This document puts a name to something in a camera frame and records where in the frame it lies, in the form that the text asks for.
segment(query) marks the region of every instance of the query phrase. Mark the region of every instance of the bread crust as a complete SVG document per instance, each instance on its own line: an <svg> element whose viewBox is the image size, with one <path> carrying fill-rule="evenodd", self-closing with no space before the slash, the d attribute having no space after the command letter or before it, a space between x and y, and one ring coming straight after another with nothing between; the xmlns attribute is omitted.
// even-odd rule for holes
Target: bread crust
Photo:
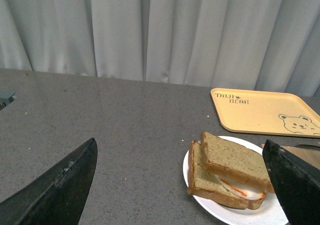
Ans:
<svg viewBox="0 0 320 225"><path fill-rule="evenodd" d="M261 191L267 191L269 193L275 193L274 187L271 184L271 181L269 179L269 175L267 172L267 169L265 169L265 173L267 174L267 178L261 178L261 177L255 177L252 176L249 173L246 173L244 171L241 170L237 170L237 169L232 169L228 166L228 164L219 164L219 163L215 163L212 162L210 160L210 158L208 157L208 147L209 147L209 142L208 142L208 136L214 136L208 132L202 132L201 133L201 147L202 147L202 152L203 152L203 161L204 161L204 168L213 174L216 174L218 176L223 176L223 177L227 177L230 179L233 179L235 181L238 181L242 184L245 184L247 186L253 187L253 188L257 188ZM228 141L230 144L235 144L235 142L232 141Z"/></svg>
<svg viewBox="0 0 320 225"><path fill-rule="evenodd" d="M232 194L232 196L229 196L227 195L228 192L221 193L221 192L218 192L217 190L207 190L197 186L197 183L196 183L197 175L195 173L195 170L196 170L195 166L197 163L199 163L199 161L197 161L197 158L195 157L195 146L200 147L200 144L193 140L190 143L190 148L189 148L189 155L188 155L189 170L187 173L187 180L189 184L187 192L190 195L195 195L204 199L209 199L218 204L221 204L230 208L235 208L235 209L249 208L249 209L255 210L260 207L260 205L264 200L263 198L259 200L247 200L235 194Z"/></svg>

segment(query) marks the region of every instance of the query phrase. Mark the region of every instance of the gray countertop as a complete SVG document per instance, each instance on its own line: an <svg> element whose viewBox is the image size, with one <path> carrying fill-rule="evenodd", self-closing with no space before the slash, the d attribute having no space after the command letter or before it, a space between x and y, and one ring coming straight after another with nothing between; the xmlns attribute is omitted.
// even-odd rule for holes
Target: gray countertop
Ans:
<svg viewBox="0 0 320 225"><path fill-rule="evenodd" d="M80 225L223 225L188 195L183 159L202 131L256 145L320 139L224 129L211 88L0 69L15 101L0 111L0 201L91 137L97 167ZM318 114L320 98L302 97Z"/></svg>

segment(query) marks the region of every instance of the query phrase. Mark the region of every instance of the sandwich filling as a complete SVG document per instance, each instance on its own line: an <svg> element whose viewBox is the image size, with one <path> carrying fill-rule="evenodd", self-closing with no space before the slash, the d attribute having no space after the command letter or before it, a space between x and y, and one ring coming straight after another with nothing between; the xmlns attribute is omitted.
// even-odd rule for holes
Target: sandwich filling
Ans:
<svg viewBox="0 0 320 225"><path fill-rule="evenodd" d="M215 175L221 185L223 185L228 191L238 195L241 198L248 200L259 200L266 196L266 193L260 191L257 188L244 185L240 182L232 180L224 176Z"/></svg>

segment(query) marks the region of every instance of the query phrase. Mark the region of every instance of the bread slice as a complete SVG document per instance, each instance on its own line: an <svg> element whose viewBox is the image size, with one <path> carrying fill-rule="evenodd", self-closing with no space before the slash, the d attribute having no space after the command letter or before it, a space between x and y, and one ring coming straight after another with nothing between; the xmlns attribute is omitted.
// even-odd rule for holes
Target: bread slice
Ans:
<svg viewBox="0 0 320 225"><path fill-rule="evenodd" d="M235 209L258 209L263 202L259 200L247 200L228 191L221 185L216 176L203 168L201 145L192 141L188 155L188 189L190 195L210 199L218 204Z"/></svg>
<svg viewBox="0 0 320 225"><path fill-rule="evenodd" d="M208 172L275 193L261 154L206 131L201 133L201 147Z"/></svg>

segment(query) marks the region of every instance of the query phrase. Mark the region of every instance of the sandwich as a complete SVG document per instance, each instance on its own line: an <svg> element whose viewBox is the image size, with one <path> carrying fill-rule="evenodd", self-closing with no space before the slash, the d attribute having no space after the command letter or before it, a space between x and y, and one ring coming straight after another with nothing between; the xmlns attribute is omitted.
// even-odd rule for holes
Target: sandwich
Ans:
<svg viewBox="0 0 320 225"><path fill-rule="evenodd" d="M201 144L190 143L188 165L190 195L256 210L267 191L274 193L261 154L208 132L201 134Z"/></svg>

